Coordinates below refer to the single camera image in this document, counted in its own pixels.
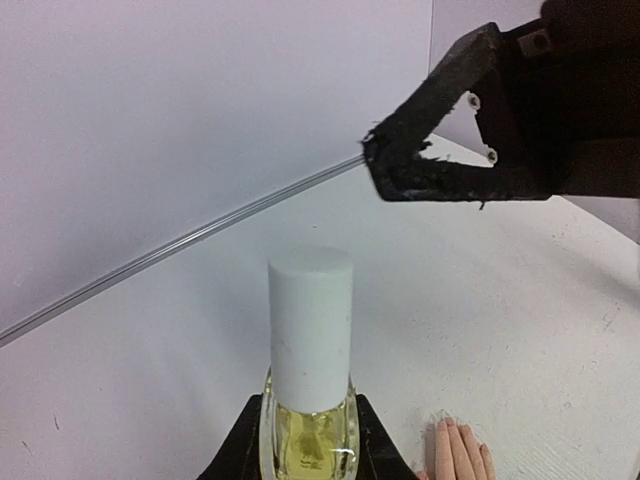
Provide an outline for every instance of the white table surface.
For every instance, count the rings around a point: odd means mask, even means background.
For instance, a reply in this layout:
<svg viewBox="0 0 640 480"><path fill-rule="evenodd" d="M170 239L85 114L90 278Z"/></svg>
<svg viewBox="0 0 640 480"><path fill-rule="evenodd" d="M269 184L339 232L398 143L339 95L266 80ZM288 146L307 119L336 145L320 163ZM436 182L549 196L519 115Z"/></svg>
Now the white table surface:
<svg viewBox="0 0 640 480"><path fill-rule="evenodd" d="M353 379L409 464L445 409L501 479L635 479L637 246L559 198L385 204L364 167L0 349L0 478L195 479L262 388L266 256L288 243L353 254Z"/></svg>

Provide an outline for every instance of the black holder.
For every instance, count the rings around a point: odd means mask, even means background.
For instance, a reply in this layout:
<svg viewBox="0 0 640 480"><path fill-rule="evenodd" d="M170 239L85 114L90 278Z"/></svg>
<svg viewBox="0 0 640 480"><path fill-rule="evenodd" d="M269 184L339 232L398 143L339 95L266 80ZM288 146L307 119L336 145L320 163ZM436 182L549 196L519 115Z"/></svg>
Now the black holder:
<svg viewBox="0 0 640 480"><path fill-rule="evenodd" d="M358 395L360 461L357 480L416 480L369 400ZM258 430L262 395L253 395L198 480L261 480Z"/></svg>
<svg viewBox="0 0 640 480"><path fill-rule="evenodd" d="M558 47L541 20L510 32L489 23L461 37L363 140L380 197L395 202L640 198L638 11L634 6L619 15L620 29L634 32L630 39L588 51L580 42ZM602 35L616 30L602 29ZM492 168L427 156L427 137L467 91Z"/></svg>

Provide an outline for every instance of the glass bottle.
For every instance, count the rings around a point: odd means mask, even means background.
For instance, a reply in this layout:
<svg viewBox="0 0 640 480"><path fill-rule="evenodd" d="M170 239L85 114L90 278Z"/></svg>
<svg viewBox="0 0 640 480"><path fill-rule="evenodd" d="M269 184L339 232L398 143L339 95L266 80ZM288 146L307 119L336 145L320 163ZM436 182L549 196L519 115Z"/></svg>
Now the glass bottle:
<svg viewBox="0 0 640 480"><path fill-rule="evenodd" d="M260 417L263 480L354 480L360 432L349 377L353 263L328 247L269 262L271 369Z"/></svg>

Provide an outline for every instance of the human hand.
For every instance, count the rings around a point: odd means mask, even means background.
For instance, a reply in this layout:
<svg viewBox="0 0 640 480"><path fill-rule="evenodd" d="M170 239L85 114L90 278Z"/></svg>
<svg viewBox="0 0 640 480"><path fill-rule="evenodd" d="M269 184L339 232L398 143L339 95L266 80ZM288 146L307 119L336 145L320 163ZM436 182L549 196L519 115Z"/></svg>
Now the human hand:
<svg viewBox="0 0 640 480"><path fill-rule="evenodd" d="M436 476L434 480L495 480L491 452L478 445L468 425L456 425L452 418L438 422L436 429ZM419 480L429 480L426 472Z"/></svg>

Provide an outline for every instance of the white bottle cap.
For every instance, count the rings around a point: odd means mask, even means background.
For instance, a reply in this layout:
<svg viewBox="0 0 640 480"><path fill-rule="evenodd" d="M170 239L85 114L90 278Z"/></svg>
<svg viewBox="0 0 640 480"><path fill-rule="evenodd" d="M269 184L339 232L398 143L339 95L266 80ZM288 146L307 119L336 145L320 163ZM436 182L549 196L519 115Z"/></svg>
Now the white bottle cap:
<svg viewBox="0 0 640 480"><path fill-rule="evenodd" d="M281 405L331 410L349 385L353 262L341 250L303 247L269 262L271 380Z"/></svg>

